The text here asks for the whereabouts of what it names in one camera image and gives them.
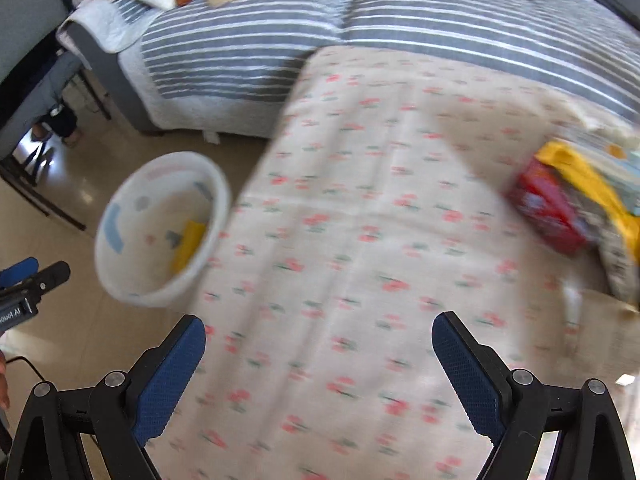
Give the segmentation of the yellow green sponge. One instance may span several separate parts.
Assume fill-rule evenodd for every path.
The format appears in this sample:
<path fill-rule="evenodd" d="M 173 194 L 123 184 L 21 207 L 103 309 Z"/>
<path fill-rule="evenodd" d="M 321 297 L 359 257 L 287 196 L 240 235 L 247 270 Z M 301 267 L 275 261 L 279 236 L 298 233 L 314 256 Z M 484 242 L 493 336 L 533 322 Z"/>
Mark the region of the yellow green sponge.
<path fill-rule="evenodd" d="M 186 224 L 172 259 L 172 274 L 179 274 L 189 265 L 198 248 L 200 248 L 205 232 L 206 225 L 204 223 L 190 220 Z"/>

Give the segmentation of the white patterned trash bin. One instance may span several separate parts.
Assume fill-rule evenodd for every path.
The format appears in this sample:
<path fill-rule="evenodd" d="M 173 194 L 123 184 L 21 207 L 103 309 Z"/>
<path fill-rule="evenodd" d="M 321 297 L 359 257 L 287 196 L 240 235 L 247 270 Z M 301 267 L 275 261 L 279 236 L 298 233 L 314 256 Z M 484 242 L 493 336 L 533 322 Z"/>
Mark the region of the white patterned trash bin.
<path fill-rule="evenodd" d="M 208 157 L 173 152 L 147 162 L 112 196 L 96 231 L 94 264 L 105 291 L 123 304 L 169 308 L 189 296 L 226 226 L 231 190 Z M 179 274 L 175 249 L 190 221 L 204 223 L 200 248 Z"/>

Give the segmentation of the red drink can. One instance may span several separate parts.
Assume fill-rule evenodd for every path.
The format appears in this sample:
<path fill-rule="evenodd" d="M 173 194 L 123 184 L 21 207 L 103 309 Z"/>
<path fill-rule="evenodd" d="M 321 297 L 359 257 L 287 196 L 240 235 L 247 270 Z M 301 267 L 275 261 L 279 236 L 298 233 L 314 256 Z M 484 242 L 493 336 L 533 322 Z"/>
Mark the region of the red drink can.
<path fill-rule="evenodd" d="M 570 203 L 561 178 L 535 157 L 513 180 L 506 199 L 555 252 L 574 257 L 592 244 L 587 223 Z"/>

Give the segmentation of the yellow snack wrapper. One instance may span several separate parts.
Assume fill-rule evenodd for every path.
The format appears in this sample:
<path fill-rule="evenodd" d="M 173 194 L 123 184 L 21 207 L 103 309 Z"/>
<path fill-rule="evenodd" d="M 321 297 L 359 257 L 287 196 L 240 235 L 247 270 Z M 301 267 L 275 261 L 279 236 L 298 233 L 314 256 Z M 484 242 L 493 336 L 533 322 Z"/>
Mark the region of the yellow snack wrapper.
<path fill-rule="evenodd" d="M 583 196 L 596 203 L 623 237 L 626 248 L 639 262 L 639 218 L 624 205 L 612 185 L 605 181 L 590 164 L 588 158 L 564 141 L 553 140 L 544 144 L 534 157 L 544 166 L 553 168 L 564 181 Z"/>

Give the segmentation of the grey black chair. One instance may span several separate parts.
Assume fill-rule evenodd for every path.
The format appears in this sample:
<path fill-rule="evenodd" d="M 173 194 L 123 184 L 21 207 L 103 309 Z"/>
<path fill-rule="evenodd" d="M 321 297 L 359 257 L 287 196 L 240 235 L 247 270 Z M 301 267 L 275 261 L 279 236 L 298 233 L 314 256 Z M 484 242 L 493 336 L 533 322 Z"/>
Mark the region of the grey black chair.
<path fill-rule="evenodd" d="M 1 180 L 43 214 L 79 231 L 86 226 L 37 190 L 47 143 L 70 148 L 81 139 L 63 91 L 79 77 L 105 118 L 111 114 L 84 74 L 81 60 L 58 41 L 73 0 L 1 0 Z"/>

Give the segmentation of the cherry print tablecloth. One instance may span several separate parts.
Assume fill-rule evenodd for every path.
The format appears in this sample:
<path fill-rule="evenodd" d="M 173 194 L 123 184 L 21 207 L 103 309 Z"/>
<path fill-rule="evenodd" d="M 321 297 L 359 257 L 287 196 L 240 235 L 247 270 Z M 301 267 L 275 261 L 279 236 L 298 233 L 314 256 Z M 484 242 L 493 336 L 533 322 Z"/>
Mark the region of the cherry print tablecloth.
<path fill-rule="evenodd" d="M 478 436 L 434 356 L 453 310 L 512 367 L 611 389 L 639 443 L 639 318 L 506 201 L 571 125 L 639 143 L 577 96 L 434 56 L 305 64 L 191 310 L 200 366 L 149 444 L 165 479 L 472 479 Z"/>

